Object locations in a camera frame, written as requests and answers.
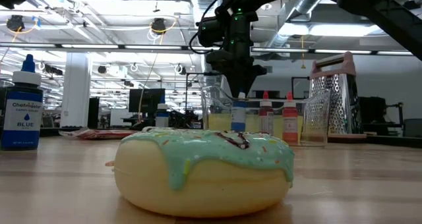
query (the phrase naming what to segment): red squeeze bottle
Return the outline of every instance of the red squeeze bottle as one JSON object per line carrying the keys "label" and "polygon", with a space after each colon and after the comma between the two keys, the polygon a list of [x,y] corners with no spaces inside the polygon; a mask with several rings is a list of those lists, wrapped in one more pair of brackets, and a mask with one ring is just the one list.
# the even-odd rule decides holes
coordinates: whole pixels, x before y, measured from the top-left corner
{"label": "red squeeze bottle", "polygon": [[287,102],[283,108],[283,140],[287,143],[297,142],[297,109],[291,92],[287,93]]}
{"label": "red squeeze bottle", "polygon": [[259,118],[260,126],[259,132],[268,133],[274,136],[274,110],[272,109],[272,103],[268,100],[268,92],[264,92],[264,100],[260,102]]}

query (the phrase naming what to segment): wooden table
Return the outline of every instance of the wooden table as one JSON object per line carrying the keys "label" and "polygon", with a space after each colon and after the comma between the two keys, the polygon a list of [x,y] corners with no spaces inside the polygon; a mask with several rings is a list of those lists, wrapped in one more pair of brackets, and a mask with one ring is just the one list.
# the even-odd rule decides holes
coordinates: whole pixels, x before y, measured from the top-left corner
{"label": "wooden table", "polygon": [[104,166],[118,144],[42,138],[37,152],[0,153],[0,223],[422,223],[422,150],[293,148],[294,187],[283,203],[199,220],[157,215],[123,199]]}

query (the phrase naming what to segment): white column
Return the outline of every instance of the white column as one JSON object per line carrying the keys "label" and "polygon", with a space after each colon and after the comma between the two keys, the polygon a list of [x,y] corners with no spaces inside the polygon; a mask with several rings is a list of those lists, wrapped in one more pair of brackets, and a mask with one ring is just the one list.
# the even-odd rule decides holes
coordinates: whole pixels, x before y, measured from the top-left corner
{"label": "white column", "polygon": [[60,126],[87,126],[92,64],[87,53],[67,53]]}

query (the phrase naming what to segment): toy donut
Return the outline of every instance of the toy donut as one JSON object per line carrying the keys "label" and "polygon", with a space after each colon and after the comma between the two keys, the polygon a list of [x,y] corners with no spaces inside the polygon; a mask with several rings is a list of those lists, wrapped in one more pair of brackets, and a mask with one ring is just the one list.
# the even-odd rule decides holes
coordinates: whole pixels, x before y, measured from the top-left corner
{"label": "toy donut", "polygon": [[267,134],[146,128],[124,138],[117,187],[132,204],[180,217],[229,217],[280,202],[293,152]]}

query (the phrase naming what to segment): bottle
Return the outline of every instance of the bottle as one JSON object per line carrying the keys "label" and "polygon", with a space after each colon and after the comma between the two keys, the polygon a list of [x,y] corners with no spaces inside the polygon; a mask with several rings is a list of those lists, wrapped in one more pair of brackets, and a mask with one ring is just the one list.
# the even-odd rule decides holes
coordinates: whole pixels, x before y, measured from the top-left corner
{"label": "bottle", "polygon": [[169,112],[167,111],[166,97],[161,96],[161,101],[157,106],[156,127],[167,128],[169,126]]}
{"label": "bottle", "polygon": [[293,101],[291,92],[287,93],[287,102],[283,108],[283,140],[287,143],[296,143],[298,141],[297,132],[297,108]]}
{"label": "bottle", "polygon": [[246,95],[239,93],[239,100],[233,102],[231,107],[231,129],[236,132],[244,132],[246,129]]}
{"label": "bottle", "polygon": [[35,73],[34,57],[27,55],[22,69],[13,73],[6,91],[6,110],[0,148],[6,151],[35,150],[40,140],[43,91]]}
{"label": "bottle", "polygon": [[272,103],[268,99],[268,92],[264,92],[263,101],[261,101],[259,109],[259,118],[260,118],[260,132],[268,133],[271,136],[274,136],[274,110],[272,109]]}

